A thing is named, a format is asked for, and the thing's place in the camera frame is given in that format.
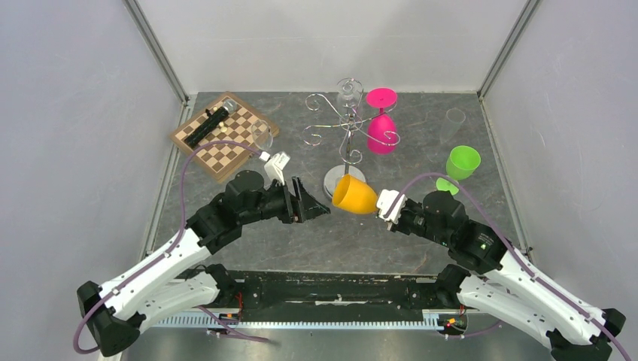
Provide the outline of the orange plastic wine glass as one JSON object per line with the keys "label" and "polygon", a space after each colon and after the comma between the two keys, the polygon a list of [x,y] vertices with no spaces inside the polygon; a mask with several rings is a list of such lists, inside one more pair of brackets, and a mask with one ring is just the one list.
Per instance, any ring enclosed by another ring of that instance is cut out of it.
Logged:
{"label": "orange plastic wine glass", "polygon": [[373,214],[378,210],[377,199],[377,193],[370,185],[347,174],[337,183],[332,204],[352,214]]}

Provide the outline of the green plastic wine glass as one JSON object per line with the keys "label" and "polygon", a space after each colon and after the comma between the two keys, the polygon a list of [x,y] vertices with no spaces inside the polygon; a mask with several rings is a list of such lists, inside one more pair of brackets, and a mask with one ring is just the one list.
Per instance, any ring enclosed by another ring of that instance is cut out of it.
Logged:
{"label": "green plastic wine glass", "polygon": [[[454,181],[462,181],[470,177],[482,162],[479,152],[470,146],[459,145],[454,147],[446,162],[446,174]],[[439,191],[450,192],[453,196],[459,189],[452,182],[444,178],[436,180],[436,188]]]}

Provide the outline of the clear round wine glass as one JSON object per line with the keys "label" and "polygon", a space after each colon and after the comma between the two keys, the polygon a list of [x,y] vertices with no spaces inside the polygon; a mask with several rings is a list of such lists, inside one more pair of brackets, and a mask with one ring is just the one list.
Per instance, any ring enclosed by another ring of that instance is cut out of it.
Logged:
{"label": "clear round wine glass", "polygon": [[270,125],[265,120],[256,120],[251,125],[251,135],[254,145],[263,151],[269,151],[272,148],[274,136]]}

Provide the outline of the clear ribbed flute glass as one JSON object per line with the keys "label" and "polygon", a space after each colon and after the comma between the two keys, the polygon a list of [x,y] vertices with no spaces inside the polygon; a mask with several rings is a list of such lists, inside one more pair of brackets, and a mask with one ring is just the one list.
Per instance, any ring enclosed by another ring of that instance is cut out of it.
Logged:
{"label": "clear ribbed flute glass", "polygon": [[445,119],[439,128],[439,143],[450,141],[466,121],[466,114],[459,108],[451,108],[445,112]]}

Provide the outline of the chrome wire wine glass rack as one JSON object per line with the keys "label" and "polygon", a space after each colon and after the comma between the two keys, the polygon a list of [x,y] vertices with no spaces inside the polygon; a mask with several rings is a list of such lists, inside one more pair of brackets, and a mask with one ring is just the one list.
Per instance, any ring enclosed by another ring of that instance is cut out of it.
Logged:
{"label": "chrome wire wine glass rack", "polygon": [[[347,174],[366,182],[365,175],[357,167],[357,165],[363,160],[363,154],[360,150],[355,148],[354,138],[357,134],[362,135],[364,137],[365,145],[367,146],[367,130],[370,120],[378,114],[378,110],[371,108],[366,103],[366,95],[370,91],[365,91],[363,88],[363,94],[358,109],[353,114],[346,115],[341,115],[337,111],[336,100],[331,102],[323,93],[312,93],[305,98],[305,106],[310,111],[319,111],[321,107],[320,101],[324,101],[337,116],[337,121],[334,124],[315,124],[306,126],[302,131],[302,139],[304,143],[312,147],[320,145],[323,140],[321,131],[324,129],[340,129],[344,132],[339,145],[339,157],[341,158],[342,163],[332,167],[324,175],[324,193],[329,199],[333,197],[337,183]],[[396,108],[397,101],[396,104],[387,111],[388,116],[390,116],[390,113]]]}

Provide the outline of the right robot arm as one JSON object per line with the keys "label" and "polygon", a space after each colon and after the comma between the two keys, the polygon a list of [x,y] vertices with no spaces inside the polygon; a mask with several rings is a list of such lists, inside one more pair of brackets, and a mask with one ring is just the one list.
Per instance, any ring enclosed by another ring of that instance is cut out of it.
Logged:
{"label": "right robot arm", "polygon": [[555,360],[611,357],[612,338],[626,317],[614,308],[590,305],[547,278],[491,227],[470,219],[449,192],[434,191],[415,202],[396,190],[382,190],[376,206],[390,231],[447,248],[454,263],[436,279],[440,305],[487,313],[534,338]]}

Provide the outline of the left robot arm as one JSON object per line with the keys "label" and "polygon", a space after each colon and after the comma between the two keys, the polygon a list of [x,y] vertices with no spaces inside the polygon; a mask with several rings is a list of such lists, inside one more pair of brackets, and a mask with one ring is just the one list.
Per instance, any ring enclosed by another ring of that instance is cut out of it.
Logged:
{"label": "left robot arm", "polygon": [[200,272],[181,285],[170,282],[239,239],[245,225],[272,218],[284,224],[304,223],[329,213],[298,177],[288,184],[274,180],[267,185],[256,171],[239,172],[150,256],[109,281],[87,281],[78,287],[82,321],[73,340],[76,352],[88,352],[79,345],[83,329],[96,342],[93,350],[109,357],[171,314],[211,303],[231,305],[236,288],[224,270]]}

